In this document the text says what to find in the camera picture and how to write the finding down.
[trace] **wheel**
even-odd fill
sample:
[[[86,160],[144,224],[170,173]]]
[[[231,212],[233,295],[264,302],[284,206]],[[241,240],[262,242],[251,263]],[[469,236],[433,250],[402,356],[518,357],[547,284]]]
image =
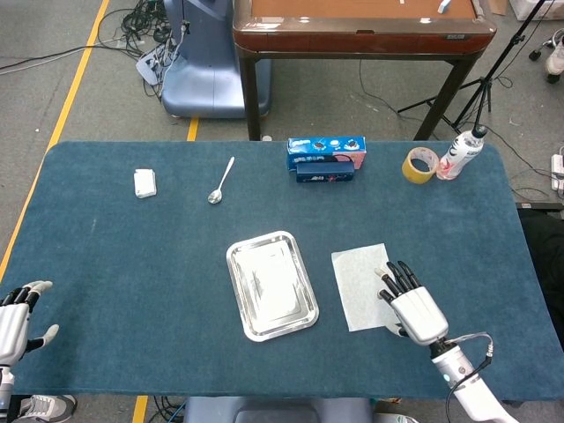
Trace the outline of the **wheel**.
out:
[[[546,80],[549,84],[556,84],[558,81],[560,81],[560,75],[553,75],[552,73],[549,73],[546,76]]]
[[[533,62],[536,62],[539,57],[540,57],[540,51],[539,51],[539,50],[532,50],[532,51],[529,53],[529,58],[530,58]]]

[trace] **bottle cap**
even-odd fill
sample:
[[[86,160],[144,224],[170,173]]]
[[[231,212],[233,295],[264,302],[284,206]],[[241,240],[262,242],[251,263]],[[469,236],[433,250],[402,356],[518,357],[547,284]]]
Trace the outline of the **bottle cap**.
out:
[[[487,128],[484,125],[477,125],[472,128],[472,135],[476,138],[483,138],[487,134]]]

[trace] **tape roll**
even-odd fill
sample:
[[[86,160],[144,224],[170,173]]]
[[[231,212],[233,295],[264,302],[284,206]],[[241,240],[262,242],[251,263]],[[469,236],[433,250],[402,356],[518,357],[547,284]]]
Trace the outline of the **tape roll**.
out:
[[[412,160],[421,160],[429,170],[421,171],[415,168]],[[425,183],[431,179],[439,166],[439,158],[433,150],[426,147],[415,147],[407,153],[407,157],[402,165],[402,172],[405,178],[413,183]]]

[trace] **brown table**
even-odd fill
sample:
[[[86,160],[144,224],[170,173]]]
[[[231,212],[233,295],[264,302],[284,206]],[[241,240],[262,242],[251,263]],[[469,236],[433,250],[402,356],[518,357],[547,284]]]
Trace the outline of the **brown table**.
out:
[[[257,60],[445,61],[452,70],[416,140],[428,139],[495,35],[487,0],[235,0],[234,40],[249,139],[260,140]]]

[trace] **yellow floor line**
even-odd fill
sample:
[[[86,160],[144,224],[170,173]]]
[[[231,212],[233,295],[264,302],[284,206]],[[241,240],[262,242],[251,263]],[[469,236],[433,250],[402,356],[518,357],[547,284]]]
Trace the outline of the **yellow floor line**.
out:
[[[131,423],[143,423],[143,421],[145,420],[145,412],[147,411],[148,400],[149,397],[147,395],[140,395],[139,397],[137,397]]]
[[[186,141],[196,141],[197,125],[199,123],[200,119],[197,117],[192,117],[190,119],[190,126],[188,127],[188,135],[186,136]]]
[[[100,8],[98,9],[98,14],[96,15],[96,19],[94,20],[94,24],[92,26],[92,31],[90,32],[90,36],[88,37],[88,41],[86,45],[91,46],[96,41],[96,36],[98,35],[98,24],[100,23],[101,19],[104,17],[106,13],[106,9],[108,8],[109,0],[102,0]],[[82,76],[85,73],[86,65],[88,64],[88,59],[90,58],[90,54],[92,53],[91,48],[85,49],[82,53],[82,58],[80,59],[80,63],[78,64],[77,73],[72,80],[72,84],[70,85],[69,93],[67,94],[67,98],[64,101],[63,109],[61,110],[61,114],[56,121],[55,129],[53,130],[53,134],[51,135],[51,139],[49,140],[49,144],[47,146],[46,152],[59,142],[59,138],[61,137],[61,133],[63,132],[63,128],[65,123],[67,122],[67,117],[69,116],[69,112],[71,111],[72,103],[74,102],[74,98],[77,95],[78,86],[80,85],[80,81],[82,81]],[[35,190],[35,185],[37,184],[37,179],[39,178],[39,173],[41,171],[41,167],[43,166],[43,160],[39,165],[39,169],[37,169],[37,173],[35,174],[35,178],[33,179],[32,187],[29,189],[27,193],[26,201],[24,202],[24,207],[21,210],[21,213],[18,217],[18,222],[16,223],[16,227],[14,228],[13,233],[11,234],[10,241],[8,242],[8,247],[4,253],[2,258],[2,262],[0,262],[0,283],[2,283],[2,278],[6,272],[6,267],[8,267],[8,261],[10,260],[11,250],[14,247],[14,242],[16,242],[16,238],[18,237],[18,232],[21,227],[21,222],[24,220],[24,216],[26,215],[27,206],[29,205],[29,201],[32,198],[33,191]]]

